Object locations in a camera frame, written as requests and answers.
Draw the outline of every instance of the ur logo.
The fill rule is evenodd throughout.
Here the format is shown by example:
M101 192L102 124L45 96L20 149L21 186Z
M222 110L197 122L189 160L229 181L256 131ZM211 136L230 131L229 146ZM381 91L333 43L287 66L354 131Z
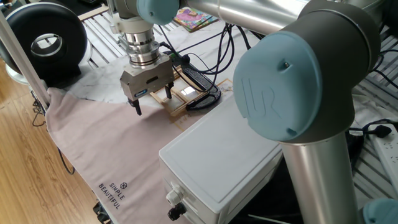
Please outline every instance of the ur logo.
M121 189L126 189L126 187L127 187L127 183L126 183L126 182L123 182L123 183L120 185L120 188L121 188Z
M243 93L250 118L261 118L267 113L279 114L272 107L275 94L262 80L242 78Z

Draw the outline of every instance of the white pole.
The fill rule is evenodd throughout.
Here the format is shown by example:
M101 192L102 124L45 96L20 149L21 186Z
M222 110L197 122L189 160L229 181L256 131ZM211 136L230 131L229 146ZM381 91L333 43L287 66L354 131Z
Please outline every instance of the white pole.
M6 46L19 70L22 72L23 76L25 76L26 80L29 82L29 85L37 95L37 98L40 100L41 104L46 110L50 105L50 95L44 88L39 76L34 70L31 62L19 44L17 37L11 30L6 18L4 18L2 13L0 13L0 40L3 42L4 46Z

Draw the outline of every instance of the table surface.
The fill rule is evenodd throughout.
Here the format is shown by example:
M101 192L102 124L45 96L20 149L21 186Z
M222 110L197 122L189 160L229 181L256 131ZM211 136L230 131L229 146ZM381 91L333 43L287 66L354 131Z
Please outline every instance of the table surface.
M119 35L113 34L109 28L110 20L111 18L108 12L104 12L83 21L88 34L88 39L91 42L93 49L90 59L84 62L84 65L82 66L82 70L84 72L89 72L92 69L107 66L118 58L122 58L126 55L124 51L126 46L122 41L120 41ZM166 26L163 26L163 28L167 33L171 34L173 30L179 28L179 25L172 22ZM154 32L156 39L162 38L162 34L158 28L155 27ZM388 37L383 42L382 47L383 49L394 49L397 46L398 41L393 37ZM200 48L194 48L193 50L199 55L202 53L200 52ZM393 79L397 78L398 76L396 75L398 72L398 64L396 64L397 61L398 57L390 56L381 67L381 70L385 71L386 75ZM398 110L395 108L395 105L398 105L398 103L390 104L389 102L385 102L385 99L387 98L386 94L388 94L389 99L391 98L392 100L396 100L394 94L386 93L385 91L379 91L382 88L372 84L372 82L374 83L375 80L377 80L379 83L382 83L384 87L390 89L390 85L388 85L385 80L380 79L375 74L370 74L370 76L367 78L367 81L362 82L357 89L362 93L372 96L372 99L378 103L384 99L384 102L380 104L389 104L390 107L387 106L387 108L393 113L396 113ZM390 91L394 93L397 92L397 90L394 89L390 89ZM375 150L370 142L365 143L364 149L359 158L359 162L357 163L354 171L355 175L353 180L355 193L358 198L358 205L360 207L374 198L388 197L398 199L397 194L392 188L391 182L382 168L379 157L375 153Z

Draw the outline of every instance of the colorful book cover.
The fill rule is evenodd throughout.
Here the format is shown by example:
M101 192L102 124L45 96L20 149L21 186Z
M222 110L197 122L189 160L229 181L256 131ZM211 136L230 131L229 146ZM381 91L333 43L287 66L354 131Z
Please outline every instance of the colorful book cover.
M206 27L206 26L208 26L208 25L210 25L210 24L212 24L214 22L217 22L217 21L218 21L218 18L212 16L210 19L208 19L204 23L200 24L198 27L196 27L194 29L189 29L189 28L186 28L186 29L188 30L188 32L195 32L195 31L200 30L200 29L202 29L202 28L204 28L204 27Z
M181 26L190 31L196 30L198 26L202 25L211 18L213 18L213 16L198 11L196 9L185 7L178 11L177 16L174 18L174 21L178 22L179 24L181 24Z

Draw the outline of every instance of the cable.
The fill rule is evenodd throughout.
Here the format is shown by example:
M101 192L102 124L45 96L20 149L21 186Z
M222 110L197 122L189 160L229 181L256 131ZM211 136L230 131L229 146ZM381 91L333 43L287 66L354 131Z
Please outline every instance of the cable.
M379 71L379 70L377 70L377 69L374 69L373 71L374 71L374 72L377 72L378 74L380 74L385 80L387 80L387 82L389 82L393 87L395 87L395 88L398 89L398 85L395 84L393 81L391 81L391 79L389 79L389 78L387 77L387 75L385 75L384 73L382 73L381 71Z
M380 52L380 54L385 54L388 52L398 52L398 50L396 50L396 49L383 50L382 52Z
M380 59L379 63L377 63L377 65L374 67L373 70L378 69L378 68L381 66L381 63L383 63L383 61L384 61L384 55L380 54L379 57L380 57L381 59Z
M244 30L242 29L242 27L240 27L240 26L236 26L236 27L239 29L239 31L240 31L241 34L242 34L244 43L246 44L246 48L247 48L248 50L250 50L250 49L251 49L251 46L250 46L250 44L249 44L249 40L248 40L248 37L246 36L246 33L244 32Z
M168 43L169 46L170 46L170 50L177 56L178 53L177 53L177 51L175 51L175 49L174 49L172 43L170 42L170 40L169 40L169 38L167 37L166 33L164 32L163 28L162 28L160 25L158 25L158 26L159 26L160 30L162 31L164 37L166 38L166 41L167 41L167 43Z
M40 104L39 100L36 99L35 97L34 97L34 99L35 99L35 101L33 102L33 105L32 105L32 106L33 106L33 112L34 112L36 115L35 115L35 117L33 118L32 126L33 126L33 127L41 127L41 126L45 125L45 121L43 121L42 124L35 124L35 121L36 121L37 117L39 116L39 114L44 115L44 112L43 112L43 109L42 109L42 107L41 107L41 104Z
M204 74L204 75L216 75L216 74L219 74L219 73L225 71L225 70L231 65L231 63L232 63L232 61L233 61L233 59L234 59L234 55L235 55L235 44L234 44L234 41L233 41L233 36L232 36L232 30L231 30L231 29L232 29L232 26L229 26L229 25L226 25L225 28L224 28L224 30L227 30L227 33L228 33L228 35L229 35L229 41L228 41L227 49L226 49L226 51L225 51L225 53L224 53L224 56L225 56L225 55L227 54L227 52L228 52L229 44L231 44L231 48L232 48L231 58L229 59L229 62L227 63L227 65L226 65L224 68L222 68L221 70L218 70L218 71L215 71L215 72L209 72L209 70L207 70L207 71L201 71L201 70L197 70L197 69L193 68L194 71L199 72L199 73L202 73L202 74ZM221 36L220 46L218 47L218 54L219 54L219 57L221 57L221 53L222 53L222 52L221 52L221 46L222 46L223 37L224 37L224 36L222 35L222 36ZM217 64L216 64L213 68L211 68L210 70L213 70L213 69L215 69L215 68L219 68L220 63L223 61L223 59L218 60L218 61L217 61Z
M194 86L192 86L192 88L194 88L196 91L199 91L199 92L209 92L209 91L216 85L217 75L218 75L219 73L225 71L225 70L231 65L231 63L232 63L232 61L233 61L233 58L234 58L234 55L235 55L235 45L234 45L233 36L232 36L232 27L233 27L233 25L225 24L224 30L222 31L221 38L220 38L220 45L219 45L219 47L218 47L217 64L216 64L216 66L215 66L216 71L215 71L215 72L201 72L201 71L199 71L199 70L197 70L197 69L195 69L195 68L191 68L192 70L194 70L194 71L196 71L196 72L199 72L199 73L202 73L202 74L204 74L204 75L214 75L214 76L215 76L214 79L213 79L213 83L211 84L211 86L209 87L209 89L207 89L206 91L203 91L203 90L199 90L199 89L195 88ZM176 54L176 56L178 56L177 51L174 49L173 45L171 44L171 41L170 41L169 38L167 37L167 35L166 35L166 33L164 32L163 28L161 28L160 26L159 26L159 28L160 28L160 30L162 31L163 35L165 36L166 41L169 43L169 46L166 46L166 44L164 44L164 46L165 46L165 47L168 47L173 53ZM227 50L226 50L226 52L224 53L224 55L226 55L226 53L227 53L227 51L228 51L228 49L229 49L229 45L230 45L230 44L231 44L231 47L232 47L232 54L231 54L231 58L230 58L228 64L227 64L224 68L222 68L222 69L220 70L220 63L221 63L221 61L222 61L222 59L221 59L222 49L221 49L221 48L222 48L223 39L224 39L224 36L226 35L226 33L228 33L228 35L229 35L229 41L228 41L228 45L227 45ZM174 66L173 66L173 69L181 76L181 74L177 71L177 69L176 69Z
M63 159L63 155L62 155L62 152L61 152L60 148L58 148L58 152L60 153L60 157L61 157L61 160L62 160L62 164L63 164L64 168L67 170L68 174L70 174L70 175L75 174L75 171L76 171L76 170L75 170L74 167L73 167L72 171L69 170L67 164L65 163L65 160Z
M207 38L207 39L205 39L205 40L203 40L203 41L201 41L201 42L199 42L199 43L196 43L196 44L191 45L191 46L189 46L189 47L185 47L184 49L180 50L179 53L181 53L181 52L183 52L183 51L186 51L186 50L188 50L188 49L190 49L190 48L192 48L192 47L196 47L197 45L200 45L200 44L202 44L202 43L204 43L204 42L206 42L206 41L208 41L208 40L211 40L211 39L213 39L213 38L215 38L215 37L217 37L217 36L219 36L219 35L221 35L221 34L222 34L222 32L220 32L219 34L216 34L216 35L214 35L214 36L212 36L212 37L209 37L209 38Z
M182 76L181 75L181 73L177 70L177 68L173 65L173 69L174 69L174 71L182 78L182 80L184 80L184 82L185 83L188 83L189 84L189 82L184 78L184 76ZM203 90L200 90L200 89L198 89L198 88L196 88L196 87L194 87L194 86L191 86L194 90L196 90L196 91L198 91L198 92L200 92L200 93L207 93L207 92L209 92L210 90L205 90L205 91L203 91Z
M207 66L207 64L195 53L188 53L187 55L194 55L196 56L205 66L207 69L210 69L209 66Z
M352 162L351 162L351 170L354 171L356 162L359 159L359 155L361 154L361 151L365 145L365 139L369 136L368 134L366 134L369 131L369 127L370 125L373 124L383 124L383 123L391 123L391 120L389 119L380 119L378 121L373 121L370 122L369 124L365 125L363 128L350 128L349 130L352 131L362 131L363 132L363 141L361 142L361 147L359 148L359 152L352 158Z

